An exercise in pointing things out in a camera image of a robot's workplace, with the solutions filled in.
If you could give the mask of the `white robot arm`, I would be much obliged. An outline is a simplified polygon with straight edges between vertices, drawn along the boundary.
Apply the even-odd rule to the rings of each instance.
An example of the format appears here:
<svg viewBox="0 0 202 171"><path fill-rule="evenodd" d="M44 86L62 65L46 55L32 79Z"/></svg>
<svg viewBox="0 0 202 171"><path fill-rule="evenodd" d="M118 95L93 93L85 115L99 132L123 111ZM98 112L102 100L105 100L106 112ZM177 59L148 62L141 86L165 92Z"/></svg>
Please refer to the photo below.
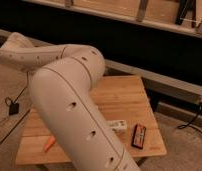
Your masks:
<svg viewBox="0 0 202 171"><path fill-rule="evenodd" d="M91 99L105 72L95 47L62 44L36 47L14 32L0 57L33 72L29 94L45 125L78 171L140 171Z"/></svg>

